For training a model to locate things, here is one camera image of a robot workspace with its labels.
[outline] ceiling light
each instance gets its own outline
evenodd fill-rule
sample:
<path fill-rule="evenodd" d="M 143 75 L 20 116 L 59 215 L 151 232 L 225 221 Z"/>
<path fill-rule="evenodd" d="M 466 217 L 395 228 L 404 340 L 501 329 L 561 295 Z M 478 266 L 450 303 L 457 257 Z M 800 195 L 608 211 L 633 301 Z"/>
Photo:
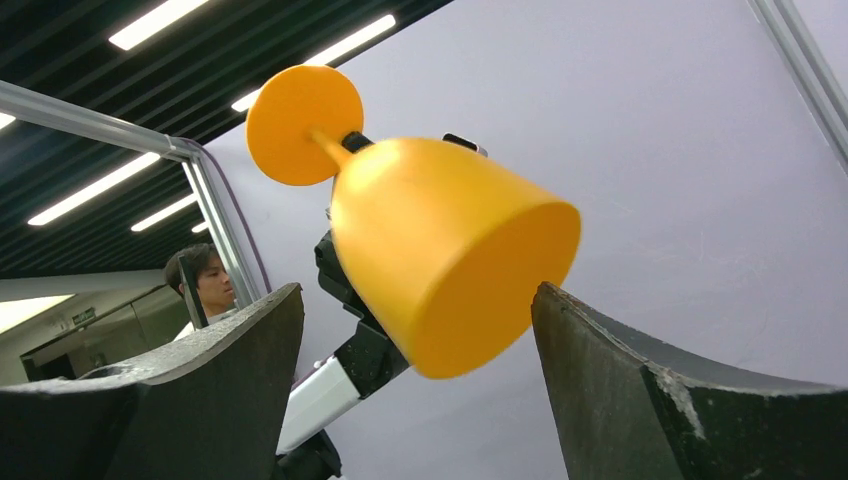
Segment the ceiling light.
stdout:
<path fill-rule="evenodd" d="M 371 40 L 372 38 L 377 37 L 381 33 L 395 26 L 395 17 L 393 15 L 386 15 L 385 17 L 377 20 L 376 22 L 368 25 L 361 30 L 358 30 L 353 35 L 345 38 L 339 43 L 333 45 L 332 47 L 324 50 L 323 52 L 315 55 L 309 60 L 303 62 L 304 65 L 326 65 L 333 60 L 341 57 L 342 55 L 350 52 L 351 50 L 359 47 L 365 42 Z M 250 108 L 259 97 L 259 90 L 254 90 L 244 97 L 240 98 L 236 103 L 232 105 L 233 110 L 237 112 L 243 112 Z"/>
<path fill-rule="evenodd" d="M 303 62 L 304 65 L 326 65 L 354 48 L 395 26 L 395 17 L 386 15 L 341 42 Z"/>
<path fill-rule="evenodd" d="M 243 112 L 250 108 L 254 103 L 256 103 L 256 99 L 259 98 L 259 90 L 261 89 L 254 90 L 238 99 L 238 101 L 233 104 L 233 110 Z"/>
<path fill-rule="evenodd" d="M 106 175 L 105 177 L 97 180 L 91 185 L 83 188 L 79 192 L 71 195 L 70 197 L 62 200 L 61 202 L 53 205 L 47 210 L 39 213 L 38 215 L 32 217 L 29 222 L 30 225 L 44 225 L 48 222 L 55 220 L 56 218 L 70 212 L 71 210 L 79 207 L 83 203 L 91 200 L 92 198 L 100 195 L 101 193 L 109 190 L 115 185 L 123 182 L 124 180 L 130 178 L 136 173 L 144 170 L 145 168 L 153 165 L 159 160 L 161 157 L 156 153 L 145 153 L 144 155 L 136 158 L 132 162 L 124 165 L 123 167 L 115 170 L 114 172 Z"/>
<path fill-rule="evenodd" d="M 162 220 L 164 220 L 164 219 L 170 217 L 171 215 L 179 212 L 180 210 L 186 208 L 187 206 L 195 204 L 196 202 L 197 202 L 197 197 L 192 193 L 191 195 L 177 201 L 176 203 L 168 205 L 167 207 L 163 208 L 162 210 L 159 210 L 158 212 L 154 213 L 153 215 L 151 215 L 151 216 L 145 218 L 144 220 L 136 223 L 130 229 L 133 232 L 140 232 L 140 231 L 144 230 L 145 228 L 151 227 L 151 226 L 161 222 Z"/>
<path fill-rule="evenodd" d="M 14 121 L 15 117 L 11 115 L 6 115 L 5 113 L 0 113 L 0 128 L 3 128 Z"/>
<path fill-rule="evenodd" d="M 49 308 L 55 307 L 71 297 L 73 295 L 59 295 L 55 297 L 0 302 L 0 333 L 17 327 L 30 318 Z"/>
<path fill-rule="evenodd" d="M 129 50 L 208 1 L 168 0 L 109 37 L 109 41 L 124 50 Z"/>

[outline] aluminum frame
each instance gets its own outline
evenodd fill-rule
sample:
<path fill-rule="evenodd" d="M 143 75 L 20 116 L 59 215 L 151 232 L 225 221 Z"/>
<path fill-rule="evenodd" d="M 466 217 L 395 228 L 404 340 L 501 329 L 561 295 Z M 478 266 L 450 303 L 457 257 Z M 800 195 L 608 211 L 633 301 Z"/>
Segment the aluminum frame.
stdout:
<path fill-rule="evenodd" d="M 749 0 L 848 174 L 848 100 L 792 0 Z"/>
<path fill-rule="evenodd" d="M 47 95 L 0 81 L 0 112 L 18 120 L 139 152 L 154 152 L 183 164 L 212 240 L 218 246 L 241 309 L 262 295 L 246 271 L 246 263 L 232 226 L 221 209 L 220 199 L 203 166 L 203 152 L 194 145 L 168 135 L 104 115 Z"/>

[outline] man's hair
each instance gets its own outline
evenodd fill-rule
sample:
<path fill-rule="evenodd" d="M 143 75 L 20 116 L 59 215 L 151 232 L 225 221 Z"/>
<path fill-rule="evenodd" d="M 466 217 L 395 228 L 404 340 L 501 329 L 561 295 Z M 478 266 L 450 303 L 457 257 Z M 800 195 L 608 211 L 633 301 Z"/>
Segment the man's hair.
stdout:
<path fill-rule="evenodd" d="M 183 293 L 180 292 L 180 284 L 183 283 L 182 276 L 180 275 L 180 262 L 178 260 L 180 255 L 185 256 L 188 266 L 194 272 L 195 280 L 200 278 L 200 274 L 209 267 L 209 262 L 213 258 L 220 257 L 218 256 L 218 249 L 215 248 L 215 245 L 211 243 L 198 243 L 180 250 L 168 260 L 168 264 L 165 265 L 165 282 L 180 296 L 183 296 Z"/>

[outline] black slatted ceiling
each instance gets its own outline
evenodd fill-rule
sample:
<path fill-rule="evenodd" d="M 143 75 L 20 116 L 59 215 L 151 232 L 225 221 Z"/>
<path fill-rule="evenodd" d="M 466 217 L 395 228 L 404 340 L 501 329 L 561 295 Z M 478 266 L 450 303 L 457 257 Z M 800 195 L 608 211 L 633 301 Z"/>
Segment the black slatted ceiling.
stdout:
<path fill-rule="evenodd" d="M 278 71 L 384 14 L 397 31 L 449 0 L 211 0 L 128 52 L 108 42 L 161 2 L 0 2 L 0 79 L 206 143 L 243 122 L 232 103 Z M 0 278 L 162 268 L 179 248 L 210 241 L 191 232 L 203 221 L 196 207 L 130 231 L 191 193 L 168 160 L 43 227 L 27 225 L 138 156 L 20 121 L 0 130 Z"/>

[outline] man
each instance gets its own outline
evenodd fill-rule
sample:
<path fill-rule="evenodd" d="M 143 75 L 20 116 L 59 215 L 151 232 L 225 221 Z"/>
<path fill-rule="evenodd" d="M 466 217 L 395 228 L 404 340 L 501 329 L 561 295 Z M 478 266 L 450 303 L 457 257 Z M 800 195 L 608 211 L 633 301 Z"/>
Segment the man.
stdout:
<path fill-rule="evenodd" d="M 230 277 L 224 269 L 224 264 L 221 263 L 221 257 L 215 245 L 209 243 L 192 245 L 175 253 L 168 260 L 165 266 L 165 282 L 184 297 L 185 286 L 182 283 L 180 264 L 177 260 L 180 255 L 185 256 L 189 267 L 197 276 L 197 296 L 200 297 L 200 305 L 209 324 L 220 322 L 235 313 L 233 287 L 230 285 Z M 193 331 L 194 326 L 189 322 L 174 340 Z"/>

